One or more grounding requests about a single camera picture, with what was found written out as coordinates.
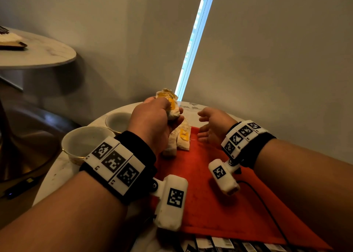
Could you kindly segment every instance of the wrist-mounted tracker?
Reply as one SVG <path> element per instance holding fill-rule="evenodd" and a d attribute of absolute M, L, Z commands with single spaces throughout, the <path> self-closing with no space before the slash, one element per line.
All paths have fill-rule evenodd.
<path fill-rule="evenodd" d="M 222 162 L 216 159 L 208 165 L 224 194 L 232 195 L 240 189 L 232 174 L 240 165 L 253 169 L 262 148 L 274 138 L 266 129 L 251 120 L 236 123 L 230 128 L 221 144 L 229 160 Z"/>
<path fill-rule="evenodd" d="M 125 205 L 149 193 L 159 197 L 155 224 L 179 230 L 188 181 L 175 175 L 163 181 L 153 178 L 156 156 L 139 136 L 125 131 L 115 138 L 107 137 L 84 161 L 80 171 L 86 171 Z"/>

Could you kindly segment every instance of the white bowl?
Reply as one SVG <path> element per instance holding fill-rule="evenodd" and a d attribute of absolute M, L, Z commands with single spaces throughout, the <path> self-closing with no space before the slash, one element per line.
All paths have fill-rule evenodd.
<path fill-rule="evenodd" d="M 84 158 L 108 136 L 114 138 L 115 134 L 106 127 L 79 127 L 64 136 L 61 147 L 71 162 L 82 165 Z"/>
<path fill-rule="evenodd" d="M 106 126 L 116 134 L 121 134 L 129 125 L 131 114 L 128 112 L 114 112 L 107 116 Z"/>

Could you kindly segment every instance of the floor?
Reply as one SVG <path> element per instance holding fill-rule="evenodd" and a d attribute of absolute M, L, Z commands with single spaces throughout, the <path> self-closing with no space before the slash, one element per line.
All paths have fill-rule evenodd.
<path fill-rule="evenodd" d="M 24 101 L 23 93 L 20 90 L 14 88 L 13 86 L 7 84 L 2 80 L 0 80 L 0 98 L 2 99 L 2 103 L 6 111 L 11 110 L 11 107 L 17 103 L 24 105 L 28 104 Z M 18 117 L 16 116 L 11 117 L 10 111 L 8 112 L 8 118 L 11 121 L 11 124 L 16 123 L 16 119 L 18 119 Z M 62 138 L 63 133 L 61 132 L 61 134 L 59 133 L 57 136 L 58 138 Z M 0 196 L 7 188 L 17 184 L 21 180 L 24 180 L 31 176 L 37 177 L 47 173 L 54 160 L 55 159 L 21 178 L 0 183 Z M 11 221 L 13 221 L 14 219 L 16 219 L 18 216 L 20 216 L 32 206 L 33 200 L 37 194 L 37 191 L 39 190 L 40 184 L 42 183 L 43 179 L 44 177 L 35 187 L 29 189 L 28 191 L 24 192 L 23 194 L 12 200 L 0 198 L 0 229 L 6 226 Z"/>

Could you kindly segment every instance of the finger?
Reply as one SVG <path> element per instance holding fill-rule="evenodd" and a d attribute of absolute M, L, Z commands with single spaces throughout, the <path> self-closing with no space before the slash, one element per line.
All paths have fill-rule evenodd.
<path fill-rule="evenodd" d="M 198 114 L 199 116 L 201 116 L 201 117 L 211 116 L 211 115 L 214 113 L 215 110 L 216 110 L 216 109 L 211 108 L 211 107 L 205 107 L 205 108 L 203 108 L 203 110 L 201 110 L 201 111 L 198 112 L 197 114 Z"/>
<path fill-rule="evenodd" d="M 202 132 L 202 133 L 197 133 L 197 137 L 198 138 L 208 137 L 208 131 Z"/>
<path fill-rule="evenodd" d="M 156 100 L 154 101 L 154 104 L 156 104 L 158 107 L 163 108 L 165 110 L 170 107 L 170 102 L 164 97 L 156 98 Z"/>
<path fill-rule="evenodd" d="M 156 99 L 156 96 L 149 97 L 149 98 L 145 99 L 143 103 L 149 103 L 149 102 L 151 102 L 151 101 L 153 101 L 155 99 Z"/>
<path fill-rule="evenodd" d="M 201 133 L 201 132 L 206 132 L 206 131 L 208 131 L 209 129 L 210 129 L 210 124 L 206 124 L 206 125 L 200 127 L 199 132 L 200 132 L 200 133 Z"/>
<path fill-rule="evenodd" d="M 205 116 L 205 117 L 200 117 L 200 118 L 199 118 L 199 121 L 200 121 L 200 122 L 208 122 L 209 119 L 210 119 L 210 118 L 209 118 L 208 116 Z"/>
<path fill-rule="evenodd" d="M 168 126 L 169 126 L 169 130 L 170 133 L 176 129 L 177 127 L 179 127 L 179 125 L 184 121 L 184 116 L 181 115 L 179 116 L 177 119 L 175 119 L 173 122 L 171 122 Z"/>
<path fill-rule="evenodd" d="M 207 137 L 206 137 L 206 138 L 198 138 L 198 141 L 199 141 L 199 142 L 203 142 L 203 143 L 209 143 Z"/>

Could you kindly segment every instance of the window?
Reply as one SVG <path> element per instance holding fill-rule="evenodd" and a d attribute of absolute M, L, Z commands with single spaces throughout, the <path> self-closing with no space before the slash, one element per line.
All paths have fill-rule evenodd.
<path fill-rule="evenodd" d="M 212 0 L 201 0 L 199 9 L 197 11 L 194 27 L 188 48 L 186 49 L 183 66 L 181 67 L 178 84 L 176 85 L 175 94 L 178 96 L 178 100 L 181 101 L 184 95 L 186 84 L 189 79 L 192 64 L 195 59 L 198 45 L 201 40 L 202 32 L 206 24 L 207 16 L 210 11 Z"/>

